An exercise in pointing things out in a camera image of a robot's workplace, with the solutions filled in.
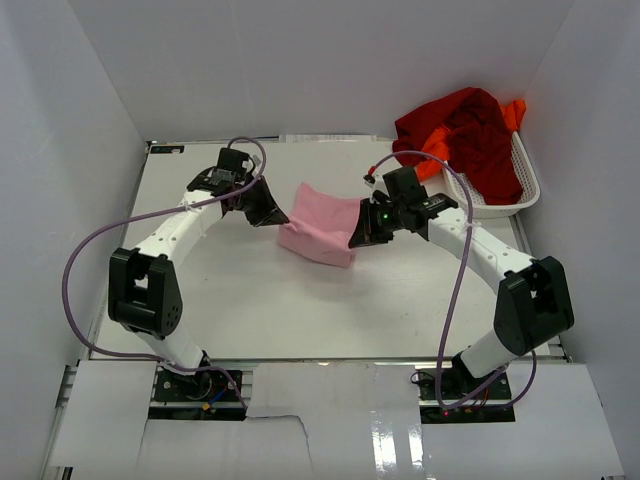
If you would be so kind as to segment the pink t shirt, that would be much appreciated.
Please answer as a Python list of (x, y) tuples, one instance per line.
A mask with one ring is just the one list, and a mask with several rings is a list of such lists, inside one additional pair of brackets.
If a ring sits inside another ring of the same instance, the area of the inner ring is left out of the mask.
[(279, 227), (277, 244), (313, 262), (348, 269), (355, 259), (349, 240), (359, 210), (358, 198), (334, 197), (301, 183), (289, 222)]

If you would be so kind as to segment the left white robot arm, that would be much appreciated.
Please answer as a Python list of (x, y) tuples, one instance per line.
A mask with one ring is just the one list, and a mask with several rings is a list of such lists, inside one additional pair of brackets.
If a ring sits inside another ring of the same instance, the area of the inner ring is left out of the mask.
[(230, 212), (253, 227), (285, 225), (263, 175), (266, 153), (251, 156), (228, 145), (217, 163), (187, 185), (182, 199), (147, 238), (118, 248), (109, 260), (108, 316), (142, 339), (160, 363), (178, 374), (177, 387), (199, 399), (211, 387), (207, 354), (181, 324), (177, 271), (196, 244)]

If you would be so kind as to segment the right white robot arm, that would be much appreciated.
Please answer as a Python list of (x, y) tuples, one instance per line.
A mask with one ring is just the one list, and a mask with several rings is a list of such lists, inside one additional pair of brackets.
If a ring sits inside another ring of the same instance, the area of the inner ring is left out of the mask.
[(488, 375), (573, 327), (565, 270), (557, 259), (535, 259), (473, 225), (449, 196), (428, 194), (410, 167), (369, 173), (364, 181), (371, 193), (360, 202), (350, 247), (387, 244), (399, 230), (417, 234), (458, 258), (496, 296), (492, 329), (455, 357), (451, 384), (459, 396), (477, 397)]

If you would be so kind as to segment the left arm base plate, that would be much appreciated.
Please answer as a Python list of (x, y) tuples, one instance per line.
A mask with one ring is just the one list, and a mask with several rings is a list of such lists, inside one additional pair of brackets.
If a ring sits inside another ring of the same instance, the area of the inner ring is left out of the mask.
[(156, 373), (149, 418), (174, 421), (243, 421), (245, 408), (233, 385), (242, 391), (246, 375), (237, 369), (179, 375), (164, 368)]

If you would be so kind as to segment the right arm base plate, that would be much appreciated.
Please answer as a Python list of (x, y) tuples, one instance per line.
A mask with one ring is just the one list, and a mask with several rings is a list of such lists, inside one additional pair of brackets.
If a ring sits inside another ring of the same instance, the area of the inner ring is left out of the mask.
[[(418, 387), (423, 425), (513, 423), (516, 420), (514, 408), (504, 407), (512, 400), (505, 373), (455, 409), (443, 409), (438, 404), (435, 377), (435, 368), (418, 369), (410, 376), (410, 382)], [(464, 378), (453, 372), (452, 368), (444, 368), (441, 374), (442, 401), (446, 404), (455, 403), (469, 395), (483, 381), (484, 378)]]

